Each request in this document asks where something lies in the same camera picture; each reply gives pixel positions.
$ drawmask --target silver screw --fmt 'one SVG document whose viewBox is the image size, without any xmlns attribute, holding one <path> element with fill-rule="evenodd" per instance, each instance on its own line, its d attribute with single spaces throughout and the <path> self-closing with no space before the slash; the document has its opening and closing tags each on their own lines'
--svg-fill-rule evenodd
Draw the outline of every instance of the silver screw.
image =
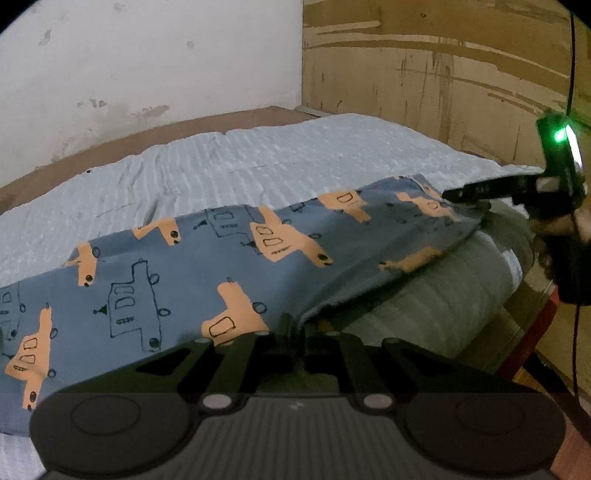
<svg viewBox="0 0 591 480">
<path fill-rule="evenodd" d="M 232 399 L 222 393 L 213 393 L 205 397 L 202 403 L 210 410 L 223 410 L 232 405 Z"/>
<path fill-rule="evenodd" d="M 367 408 L 383 410 L 389 408 L 394 401 L 391 397 L 384 395 L 383 393 L 372 393 L 363 399 L 363 403 Z"/>
</svg>

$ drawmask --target bed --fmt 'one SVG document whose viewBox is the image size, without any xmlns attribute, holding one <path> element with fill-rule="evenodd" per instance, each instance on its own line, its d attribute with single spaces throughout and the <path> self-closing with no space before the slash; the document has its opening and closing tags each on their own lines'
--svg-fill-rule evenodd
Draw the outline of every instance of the bed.
<svg viewBox="0 0 591 480">
<path fill-rule="evenodd" d="M 316 118 L 270 107 L 181 122 L 0 189 L 0 284 L 61 266 L 78 242 L 148 220 L 241 203 L 280 208 L 391 175 L 421 173 L 442 191 L 518 171 L 539 170 L 500 166 L 363 115 Z M 453 252 L 322 320 L 368 345 L 398 336 L 512 378 L 553 317 L 552 294 L 534 264 L 523 212 L 495 201 Z M 291 388 L 310 386 L 295 376 Z M 0 436 L 2 480 L 42 471 L 29 439 Z"/>
</svg>

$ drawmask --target blue fabric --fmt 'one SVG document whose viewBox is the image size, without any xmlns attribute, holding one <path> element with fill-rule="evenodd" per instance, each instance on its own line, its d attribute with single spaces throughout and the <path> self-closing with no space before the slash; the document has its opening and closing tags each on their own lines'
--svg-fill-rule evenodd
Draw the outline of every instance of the blue fabric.
<svg viewBox="0 0 591 480">
<path fill-rule="evenodd" d="M 0 431 L 28 434 L 52 392 L 197 336 L 298 326 L 403 278 L 470 235 L 482 209 L 391 177 L 275 212 L 208 209 L 84 244 L 0 289 Z"/>
</svg>

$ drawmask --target ribbed black surface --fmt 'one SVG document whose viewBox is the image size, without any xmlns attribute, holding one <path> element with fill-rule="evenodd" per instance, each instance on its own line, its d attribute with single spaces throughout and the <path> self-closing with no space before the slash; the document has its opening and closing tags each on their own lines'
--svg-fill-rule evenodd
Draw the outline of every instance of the ribbed black surface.
<svg viewBox="0 0 591 480">
<path fill-rule="evenodd" d="M 68 477 L 50 473 L 47 480 Z M 252 398 L 205 420 L 174 459 L 137 480 L 468 479 L 423 459 L 395 423 L 352 409 L 344 398 Z M 549 472 L 521 479 L 553 479 Z"/>
</svg>

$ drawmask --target white wall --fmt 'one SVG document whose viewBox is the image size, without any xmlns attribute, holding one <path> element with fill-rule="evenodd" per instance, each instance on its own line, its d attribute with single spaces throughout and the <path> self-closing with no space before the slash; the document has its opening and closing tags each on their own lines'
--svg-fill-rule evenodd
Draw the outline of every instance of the white wall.
<svg viewBox="0 0 591 480">
<path fill-rule="evenodd" d="M 301 99 L 302 0 L 42 0 L 0 35 L 0 186 L 158 125 Z"/>
</svg>

